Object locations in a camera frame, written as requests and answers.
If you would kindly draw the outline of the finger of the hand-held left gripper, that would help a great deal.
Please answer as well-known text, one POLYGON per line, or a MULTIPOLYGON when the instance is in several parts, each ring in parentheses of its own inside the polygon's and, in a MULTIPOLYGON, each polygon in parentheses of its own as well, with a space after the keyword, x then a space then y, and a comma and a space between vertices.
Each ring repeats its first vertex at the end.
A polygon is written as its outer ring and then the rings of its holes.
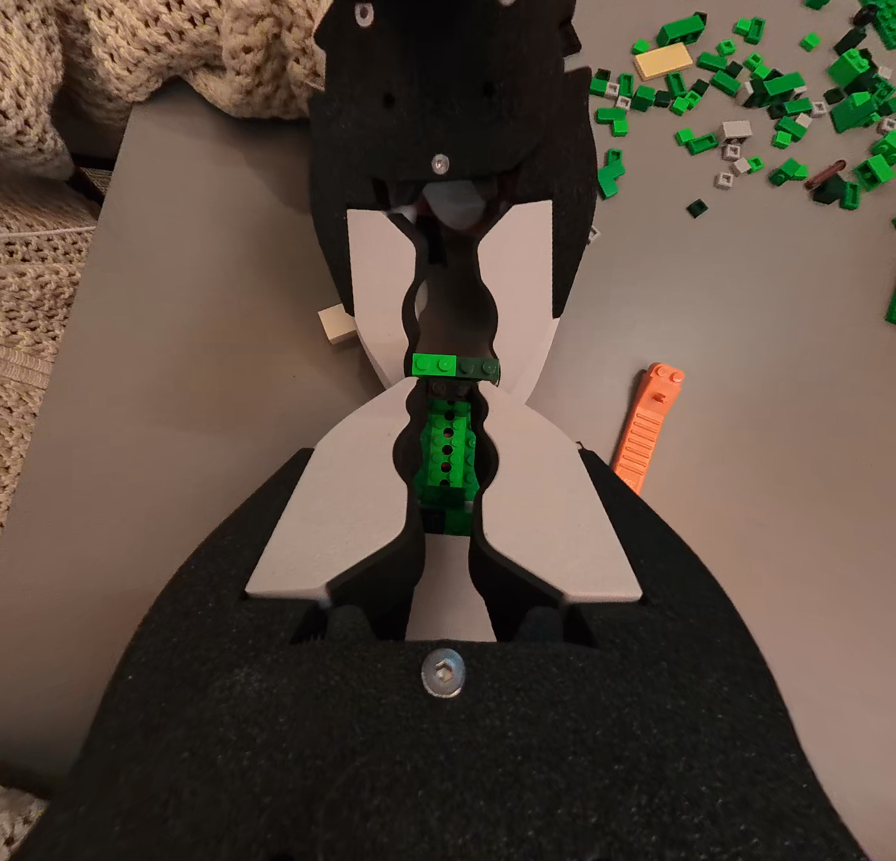
POLYGON ((499 386, 526 403, 537 385, 559 324, 553 313, 553 205, 514 205, 477 247, 479 273, 497 311, 491 348, 499 386))
POLYGON ((347 211, 356 331, 385 387, 405 377, 405 360, 420 340, 420 313, 427 304, 419 265, 427 245, 417 218, 414 206, 347 211))

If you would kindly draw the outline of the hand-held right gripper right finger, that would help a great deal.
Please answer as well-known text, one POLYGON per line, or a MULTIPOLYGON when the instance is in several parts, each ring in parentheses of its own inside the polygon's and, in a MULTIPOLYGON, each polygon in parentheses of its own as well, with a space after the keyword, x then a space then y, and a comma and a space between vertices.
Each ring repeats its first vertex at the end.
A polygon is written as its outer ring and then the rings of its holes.
POLYGON ((478 491, 469 575, 498 641, 535 608, 638 602, 643 591, 577 444, 494 384, 471 398, 478 491))

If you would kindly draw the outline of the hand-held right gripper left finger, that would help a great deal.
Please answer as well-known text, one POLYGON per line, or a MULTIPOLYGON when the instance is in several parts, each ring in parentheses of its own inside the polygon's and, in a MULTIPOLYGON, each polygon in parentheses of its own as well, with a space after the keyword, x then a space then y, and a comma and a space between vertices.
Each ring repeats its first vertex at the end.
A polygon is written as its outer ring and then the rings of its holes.
POLYGON ((403 378, 333 427, 311 452, 245 585, 249 598, 360 608, 380 638, 406 636, 424 572, 413 480, 427 388, 403 378))

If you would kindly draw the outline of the white lego brick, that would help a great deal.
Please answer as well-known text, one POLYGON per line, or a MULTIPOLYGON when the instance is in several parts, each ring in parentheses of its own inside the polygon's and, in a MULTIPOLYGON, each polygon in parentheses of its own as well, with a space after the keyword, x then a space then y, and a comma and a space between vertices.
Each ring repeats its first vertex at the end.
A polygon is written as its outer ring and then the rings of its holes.
POLYGON ((356 320, 341 303, 319 310, 317 316, 331 345, 358 340, 356 320))

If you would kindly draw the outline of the green lego body build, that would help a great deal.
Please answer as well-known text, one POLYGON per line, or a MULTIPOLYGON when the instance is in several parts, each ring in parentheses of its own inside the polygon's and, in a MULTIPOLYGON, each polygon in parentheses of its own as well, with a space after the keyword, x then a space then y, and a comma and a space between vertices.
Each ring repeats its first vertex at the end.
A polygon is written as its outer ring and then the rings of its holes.
POLYGON ((476 383, 497 384, 500 373, 493 358, 419 352, 411 358, 410 374, 427 386, 422 464, 413 481, 426 533, 470 534, 478 492, 470 398, 476 383))

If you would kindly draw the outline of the cream lego tile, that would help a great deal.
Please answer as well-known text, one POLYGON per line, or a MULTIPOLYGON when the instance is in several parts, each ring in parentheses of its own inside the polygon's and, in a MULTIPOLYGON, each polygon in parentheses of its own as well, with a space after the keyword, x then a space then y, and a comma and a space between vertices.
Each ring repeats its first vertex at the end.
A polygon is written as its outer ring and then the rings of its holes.
POLYGON ((636 54, 633 63, 640 79, 647 82, 692 67, 693 58, 686 44, 676 42, 636 54))

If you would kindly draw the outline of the pile of loose lego bricks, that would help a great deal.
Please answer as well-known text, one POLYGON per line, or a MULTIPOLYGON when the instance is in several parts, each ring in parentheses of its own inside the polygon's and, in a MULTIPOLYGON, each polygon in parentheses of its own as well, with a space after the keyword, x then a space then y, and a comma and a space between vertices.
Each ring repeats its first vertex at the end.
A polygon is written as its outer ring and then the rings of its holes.
POLYGON ((717 128, 696 131, 678 126, 678 147, 691 157, 717 152, 721 170, 713 186, 730 190, 755 173, 780 187, 805 182, 821 205, 837 203, 856 210, 863 194, 894 183, 894 68, 875 58, 868 35, 875 34, 877 5, 864 6, 847 20, 844 36, 823 33, 833 23, 830 8, 843 0, 681 0, 700 6, 656 24, 651 36, 633 38, 631 62, 617 75, 596 69, 592 97, 605 103, 594 120, 618 140, 629 134, 633 113, 654 109, 688 118, 707 94, 723 94, 737 118, 717 128), (676 42, 687 45, 693 66, 643 82, 633 56, 676 42), (851 132, 874 131, 865 156, 853 165, 835 161, 817 175, 804 161, 788 158, 768 165, 758 153, 757 118, 766 117, 760 134, 769 135, 769 151, 798 150, 805 137, 838 142, 851 132))

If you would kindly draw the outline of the orange brick separator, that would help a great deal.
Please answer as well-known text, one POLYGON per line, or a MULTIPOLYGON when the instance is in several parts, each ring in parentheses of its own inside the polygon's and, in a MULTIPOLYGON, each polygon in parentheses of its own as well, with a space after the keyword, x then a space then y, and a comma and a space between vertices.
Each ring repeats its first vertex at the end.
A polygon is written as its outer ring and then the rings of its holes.
POLYGON ((636 386, 611 465, 615 475, 638 496, 644 488, 666 415, 685 379, 680 368, 655 362, 644 371, 636 386))

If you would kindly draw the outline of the cream knitted sweater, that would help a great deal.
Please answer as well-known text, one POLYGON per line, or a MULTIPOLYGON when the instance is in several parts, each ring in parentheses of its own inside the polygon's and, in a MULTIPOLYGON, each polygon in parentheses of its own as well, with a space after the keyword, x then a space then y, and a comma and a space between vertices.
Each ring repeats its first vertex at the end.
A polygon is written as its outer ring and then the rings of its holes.
POLYGON ((97 214, 67 180, 52 119, 63 80, 55 0, 1 0, 1 523, 6 525, 97 214))

